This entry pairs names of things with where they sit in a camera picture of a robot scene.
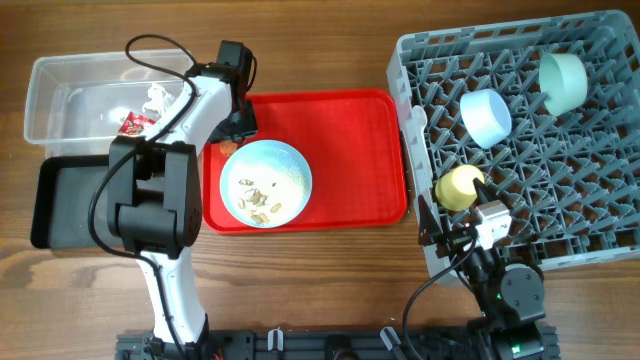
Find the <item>wood grain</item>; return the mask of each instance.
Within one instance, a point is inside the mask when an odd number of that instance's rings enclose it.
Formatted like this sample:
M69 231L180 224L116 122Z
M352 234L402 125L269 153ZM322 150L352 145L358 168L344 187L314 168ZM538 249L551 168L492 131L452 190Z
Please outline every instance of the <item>wood grain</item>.
M148 330L141 272L96 251L38 251L29 243L41 148L22 137L33 62L121 51L141 33L171 36L198 59L222 39L260 61L257 93L387 88L395 42L407 33L619 8L640 23L640 2L568 0L98 1L0 6L0 358L112 359L115 336ZM140 48L165 47L145 43ZM201 301L214 329L377 329L400 325L427 278L414 214L382 228L218 236L194 249ZM547 322L566 359L640 357L640 262L550 272ZM478 316L462 287L436 286L414 325L463 325Z

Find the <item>white bowl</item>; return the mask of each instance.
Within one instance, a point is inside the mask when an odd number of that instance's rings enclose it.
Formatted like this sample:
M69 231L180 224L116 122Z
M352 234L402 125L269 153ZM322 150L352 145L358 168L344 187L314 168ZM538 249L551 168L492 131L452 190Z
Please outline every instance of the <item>white bowl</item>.
M252 185L241 184L249 180ZM242 146L227 160L220 175L220 196L229 213L243 224L256 228L274 228L288 223L302 212L311 196L311 169L305 158L290 145L275 140L260 140ZM246 201L258 189L267 195L266 205L257 207ZM280 208L272 213L272 208ZM269 223L251 218L264 213Z

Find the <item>red snack package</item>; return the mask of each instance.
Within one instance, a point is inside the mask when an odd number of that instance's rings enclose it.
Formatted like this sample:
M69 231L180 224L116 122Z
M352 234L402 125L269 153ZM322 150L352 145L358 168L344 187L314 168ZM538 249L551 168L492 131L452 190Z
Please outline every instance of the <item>red snack package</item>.
M124 120L122 126L120 126L118 134L137 136L140 135L140 133L144 130L152 127L155 123L155 120L151 120L146 116L136 115L130 112L129 115L127 115L127 118Z

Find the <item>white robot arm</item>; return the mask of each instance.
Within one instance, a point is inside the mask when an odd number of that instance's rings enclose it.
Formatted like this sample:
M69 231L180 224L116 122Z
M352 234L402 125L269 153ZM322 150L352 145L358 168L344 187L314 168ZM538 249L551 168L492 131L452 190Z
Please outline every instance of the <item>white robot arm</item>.
M151 145L145 143L145 139L164 133L189 103L193 88L187 82L154 126L137 138L116 138L109 151L110 166L124 154L139 151L109 182L107 217L109 230L123 239L125 250L159 268L163 289L158 288L154 269L138 260L155 313L154 341L163 346L174 343L169 326L175 330L176 345L183 348L200 342L208 333L191 257L191 245L202 221L197 155L208 141L250 136L257 131L251 103L245 100L253 61L253 54L241 43L223 41L216 63L194 64L185 74L197 94L165 135ZM164 176L162 185L142 185L159 176Z

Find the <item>gray dish rack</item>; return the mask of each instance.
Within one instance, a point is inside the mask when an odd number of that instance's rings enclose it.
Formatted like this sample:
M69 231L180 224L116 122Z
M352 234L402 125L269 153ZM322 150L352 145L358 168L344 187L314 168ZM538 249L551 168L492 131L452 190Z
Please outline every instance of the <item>gray dish rack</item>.
M538 83L549 53L579 56L589 77L585 104L557 118ZM432 188L449 169L473 164L513 208L504 259L549 270L640 255L639 59L638 36L621 11L402 36L387 79L416 199L422 194L449 228L461 226L469 212L439 207ZM503 96L513 118L511 135L491 149L469 137L459 111L464 93L485 88ZM429 248L433 275L448 260Z

